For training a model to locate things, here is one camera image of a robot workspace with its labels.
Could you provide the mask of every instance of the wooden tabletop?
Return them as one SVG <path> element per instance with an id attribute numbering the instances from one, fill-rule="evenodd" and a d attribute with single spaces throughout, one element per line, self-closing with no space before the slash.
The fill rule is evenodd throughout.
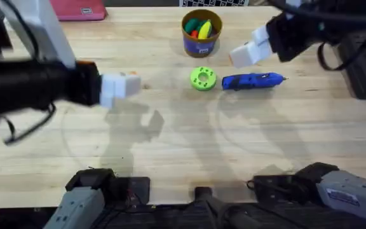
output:
<path id="1" fill-rule="evenodd" d="M 0 123 L 0 207 L 58 205 L 81 169 L 112 168 L 151 178 L 151 203 L 191 200 L 196 186 L 213 186 L 223 200 L 250 200 L 245 181 L 256 174 L 297 171 L 313 162 L 366 177 L 366 101 L 354 99 L 341 73 L 324 71 L 316 46 L 281 64 L 276 56 L 235 69 L 228 53 L 278 12 L 269 7 L 212 8 L 224 28 L 204 59 L 188 57 L 180 21 L 191 8 L 109 8 L 102 22 L 67 22 L 78 59 L 100 72 L 137 71 L 142 91 L 112 110 L 57 102 L 54 119 L 32 137 L 6 147 Z M 25 55 L 11 32 L 14 53 Z M 326 53 L 336 65 L 331 52 Z M 209 92 L 191 88 L 189 73 L 208 66 L 222 77 L 277 72 L 289 78 L 271 90 Z M 42 114 L 9 115 L 19 128 Z"/>

